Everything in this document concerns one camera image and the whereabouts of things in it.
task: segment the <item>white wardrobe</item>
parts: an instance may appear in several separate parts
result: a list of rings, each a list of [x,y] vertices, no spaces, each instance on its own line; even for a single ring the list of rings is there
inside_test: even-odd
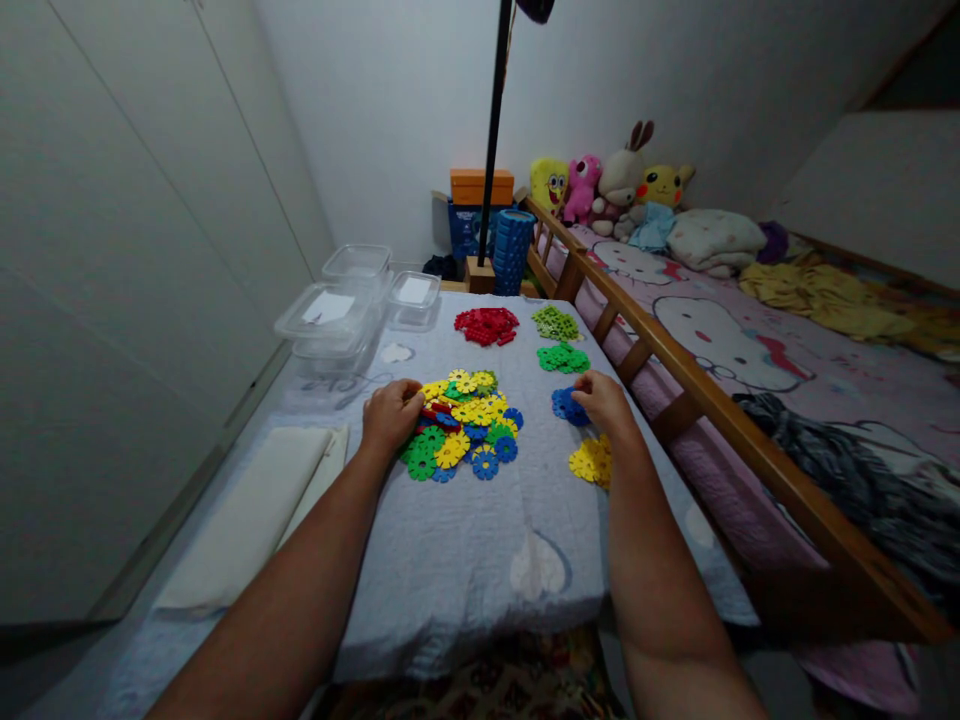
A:
[[[333,247],[252,2],[0,5],[0,243],[0,625],[116,617]]]

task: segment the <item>pile of toy pieces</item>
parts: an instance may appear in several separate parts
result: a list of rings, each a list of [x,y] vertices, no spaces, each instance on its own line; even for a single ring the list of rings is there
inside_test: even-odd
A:
[[[559,370],[562,373],[582,373],[590,369],[590,358],[587,354],[564,342],[553,347],[539,348],[537,357],[540,358],[540,367],[547,372]]]
[[[530,316],[537,324],[540,337],[551,340],[576,340],[580,337],[580,329],[572,315],[562,313],[553,305],[547,305]]]
[[[610,490],[613,477],[613,456],[610,454],[610,438],[587,438],[580,449],[570,456],[570,470],[578,478]]]
[[[583,405],[573,399],[572,387],[553,391],[553,414],[576,427],[590,424],[590,418],[587,417],[587,411],[583,409]]]
[[[467,340],[486,347],[496,343],[506,345],[517,336],[520,325],[517,316],[506,308],[476,308],[457,315],[455,330],[463,330]]]
[[[491,480],[500,463],[517,458],[517,435],[523,415],[497,391],[497,376],[454,370],[446,380],[428,383],[420,424],[404,446],[400,460],[410,477],[448,482],[464,459],[481,480]]]

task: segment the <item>hand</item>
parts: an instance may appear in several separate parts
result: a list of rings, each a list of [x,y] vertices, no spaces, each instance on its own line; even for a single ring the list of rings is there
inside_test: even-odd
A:
[[[573,384],[573,399],[583,405],[591,422],[612,440],[624,433],[639,434],[623,388],[609,375],[587,370]]]
[[[416,380],[395,380],[373,391],[363,404],[362,443],[396,452],[417,425],[424,396]]]

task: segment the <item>plush toy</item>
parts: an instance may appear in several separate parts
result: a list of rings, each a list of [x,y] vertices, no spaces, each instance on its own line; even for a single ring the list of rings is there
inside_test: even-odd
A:
[[[530,196],[551,215],[560,217],[570,168],[563,160],[539,158],[530,166]]]
[[[637,188],[634,203],[655,202],[675,210],[696,172],[693,165],[681,165],[679,170],[669,165],[648,167],[643,171],[643,183]]]
[[[564,222],[587,221],[601,172],[600,158],[596,155],[584,155],[579,160],[570,161],[570,198],[563,209]]]
[[[603,163],[603,174],[597,189],[600,197],[593,201],[588,224],[602,237],[613,235],[620,241],[629,239],[645,216],[641,205],[631,207],[637,188],[643,182],[643,156],[640,148],[653,137],[653,123],[641,120],[633,127],[630,142]]]

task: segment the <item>pikachu plush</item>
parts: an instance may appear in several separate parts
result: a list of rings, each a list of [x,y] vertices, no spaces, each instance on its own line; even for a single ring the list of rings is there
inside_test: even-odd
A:
[[[539,158],[530,166],[530,196],[551,215],[560,217],[570,182],[570,166],[563,160]]]
[[[655,202],[676,209],[683,197],[683,191],[696,173],[693,165],[681,165],[674,170],[669,165],[653,165],[643,172],[643,182],[637,188],[635,205]]]

